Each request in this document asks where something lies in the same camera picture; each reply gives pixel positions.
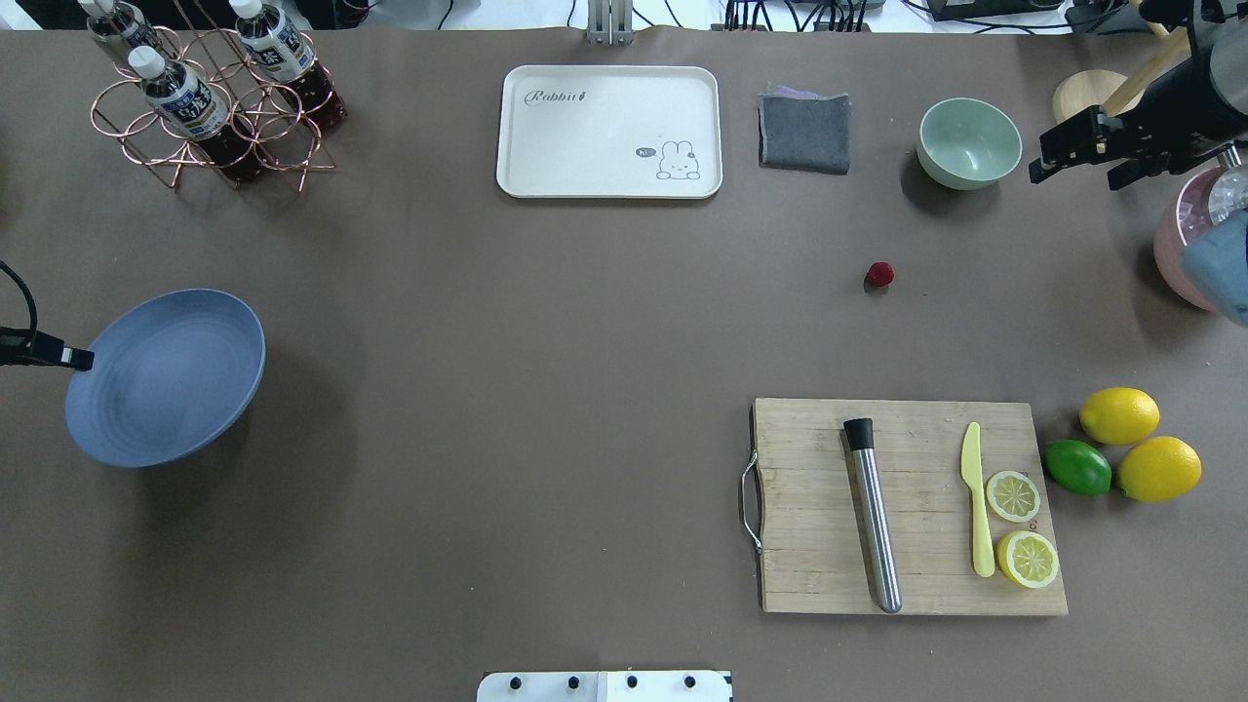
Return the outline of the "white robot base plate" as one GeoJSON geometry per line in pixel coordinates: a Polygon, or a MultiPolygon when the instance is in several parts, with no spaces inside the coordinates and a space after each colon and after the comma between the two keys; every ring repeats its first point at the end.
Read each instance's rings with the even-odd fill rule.
{"type": "Polygon", "coordinates": [[[733,701],[730,672],[618,670],[495,672],[478,685],[477,701],[733,701]]]}

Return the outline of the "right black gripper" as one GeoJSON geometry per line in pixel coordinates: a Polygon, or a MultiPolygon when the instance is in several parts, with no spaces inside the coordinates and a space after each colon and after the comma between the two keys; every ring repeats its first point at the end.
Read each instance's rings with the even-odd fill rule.
{"type": "Polygon", "coordinates": [[[1082,165],[1117,162],[1111,191],[1162,172],[1188,172],[1234,140],[1234,107],[1214,85],[1207,57],[1191,57],[1159,76],[1132,110],[1119,115],[1104,154],[1104,107],[1083,107],[1041,135],[1030,182],[1082,165]]]}

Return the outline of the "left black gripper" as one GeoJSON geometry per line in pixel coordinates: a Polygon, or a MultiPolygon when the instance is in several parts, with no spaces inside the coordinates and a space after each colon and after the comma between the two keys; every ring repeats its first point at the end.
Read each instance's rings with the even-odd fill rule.
{"type": "Polygon", "coordinates": [[[94,368],[95,353],[74,349],[57,337],[37,337],[37,358],[31,355],[31,330],[1,330],[1,366],[57,366],[74,371],[94,368]]]}

